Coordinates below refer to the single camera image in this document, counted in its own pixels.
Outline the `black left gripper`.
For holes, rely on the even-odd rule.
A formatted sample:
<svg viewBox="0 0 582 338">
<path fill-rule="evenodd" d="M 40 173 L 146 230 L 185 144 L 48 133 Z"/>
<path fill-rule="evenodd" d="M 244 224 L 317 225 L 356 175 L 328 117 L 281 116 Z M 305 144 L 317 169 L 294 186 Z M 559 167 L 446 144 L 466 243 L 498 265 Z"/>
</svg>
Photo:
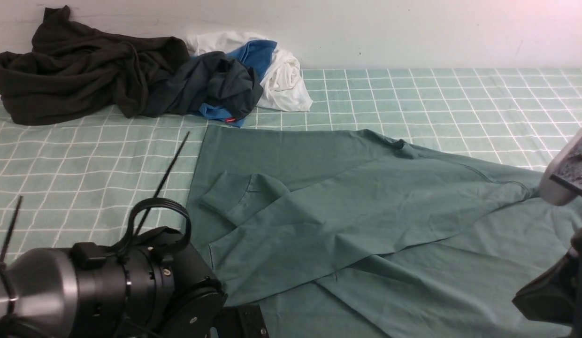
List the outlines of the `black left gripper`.
<svg viewBox="0 0 582 338">
<path fill-rule="evenodd" d="M 225 307 L 219 311 L 211 328 L 212 338 L 269 338 L 260 306 Z"/>
</svg>

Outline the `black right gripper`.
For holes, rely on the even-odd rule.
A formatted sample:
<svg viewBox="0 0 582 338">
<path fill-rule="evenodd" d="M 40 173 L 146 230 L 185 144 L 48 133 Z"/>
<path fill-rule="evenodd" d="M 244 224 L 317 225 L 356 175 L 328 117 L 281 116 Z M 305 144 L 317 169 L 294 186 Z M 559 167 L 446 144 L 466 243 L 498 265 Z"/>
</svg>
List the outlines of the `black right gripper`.
<svg viewBox="0 0 582 338">
<path fill-rule="evenodd" d="M 570 338 L 582 338 L 582 229 L 568 252 L 519 290 L 513 304 L 531 321 L 568 326 Z"/>
</svg>

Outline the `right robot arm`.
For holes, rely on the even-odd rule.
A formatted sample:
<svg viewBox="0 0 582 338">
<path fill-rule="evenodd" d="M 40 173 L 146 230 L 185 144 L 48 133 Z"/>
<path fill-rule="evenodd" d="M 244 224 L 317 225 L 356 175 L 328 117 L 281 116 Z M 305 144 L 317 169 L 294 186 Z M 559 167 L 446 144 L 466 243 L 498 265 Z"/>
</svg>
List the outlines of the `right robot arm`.
<svg viewBox="0 0 582 338">
<path fill-rule="evenodd" d="M 545 169 L 539 188 L 554 206 L 582 198 L 582 128 Z M 557 263 L 516 293 L 513 304 L 529 320 L 568 326 L 570 338 L 582 338 L 582 229 Z"/>
</svg>

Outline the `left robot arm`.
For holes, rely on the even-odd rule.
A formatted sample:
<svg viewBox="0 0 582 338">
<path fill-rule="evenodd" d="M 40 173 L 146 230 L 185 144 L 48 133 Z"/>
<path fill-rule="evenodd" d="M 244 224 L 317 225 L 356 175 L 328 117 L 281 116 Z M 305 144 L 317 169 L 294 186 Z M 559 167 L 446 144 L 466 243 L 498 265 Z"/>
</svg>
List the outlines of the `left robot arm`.
<svg viewBox="0 0 582 338">
<path fill-rule="evenodd" d="M 267 338 L 257 305 L 224 285 L 179 231 L 132 241 L 128 260 L 94 243 L 34 248 L 0 271 L 0 338 Z"/>
</svg>

